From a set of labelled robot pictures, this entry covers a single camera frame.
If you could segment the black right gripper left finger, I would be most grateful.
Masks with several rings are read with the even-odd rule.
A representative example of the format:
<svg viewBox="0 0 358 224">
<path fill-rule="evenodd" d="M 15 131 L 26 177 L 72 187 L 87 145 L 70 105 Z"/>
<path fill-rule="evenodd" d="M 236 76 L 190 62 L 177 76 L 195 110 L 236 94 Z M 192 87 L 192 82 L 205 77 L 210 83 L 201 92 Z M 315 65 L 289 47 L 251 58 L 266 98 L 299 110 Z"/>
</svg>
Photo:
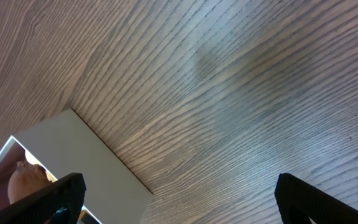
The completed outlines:
<svg viewBox="0 0 358 224">
<path fill-rule="evenodd" d="M 0 224 L 76 224 L 85 199 L 81 173 L 71 173 L 0 210 Z"/>
</svg>

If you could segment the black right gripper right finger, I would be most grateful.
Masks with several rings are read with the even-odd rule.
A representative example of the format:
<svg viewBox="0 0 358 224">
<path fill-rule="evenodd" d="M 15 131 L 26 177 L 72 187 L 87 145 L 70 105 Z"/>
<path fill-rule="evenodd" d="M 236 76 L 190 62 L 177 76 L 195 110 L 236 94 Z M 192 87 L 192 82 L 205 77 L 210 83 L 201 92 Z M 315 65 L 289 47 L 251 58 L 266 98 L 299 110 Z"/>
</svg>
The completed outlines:
<svg viewBox="0 0 358 224">
<path fill-rule="evenodd" d="M 289 173 L 278 176 L 274 194 L 284 224 L 358 223 L 358 210 Z"/>
</svg>

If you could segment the brown plush toy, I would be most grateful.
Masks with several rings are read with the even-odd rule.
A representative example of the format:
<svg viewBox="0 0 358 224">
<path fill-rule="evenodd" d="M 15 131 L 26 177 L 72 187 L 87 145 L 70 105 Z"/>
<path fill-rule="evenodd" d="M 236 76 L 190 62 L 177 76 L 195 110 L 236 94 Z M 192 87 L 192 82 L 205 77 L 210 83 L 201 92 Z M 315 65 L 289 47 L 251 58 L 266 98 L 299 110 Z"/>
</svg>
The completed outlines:
<svg viewBox="0 0 358 224">
<path fill-rule="evenodd" d="M 38 164 L 18 161 L 7 188 L 9 203 L 13 204 L 52 184 L 45 169 Z"/>
</svg>

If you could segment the white box pink interior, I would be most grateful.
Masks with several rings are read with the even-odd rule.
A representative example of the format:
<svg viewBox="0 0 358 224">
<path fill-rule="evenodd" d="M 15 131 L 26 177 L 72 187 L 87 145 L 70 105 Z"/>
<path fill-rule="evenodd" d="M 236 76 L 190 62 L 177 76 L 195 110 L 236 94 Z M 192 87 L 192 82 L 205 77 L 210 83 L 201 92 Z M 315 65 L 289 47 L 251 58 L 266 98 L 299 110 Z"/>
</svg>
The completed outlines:
<svg viewBox="0 0 358 224">
<path fill-rule="evenodd" d="M 13 134 L 0 150 L 0 210 L 9 206 L 7 187 L 18 161 L 42 166 L 56 181 L 77 172 L 86 192 L 83 210 L 99 223 L 140 223 L 150 190 L 73 111 Z"/>
</svg>

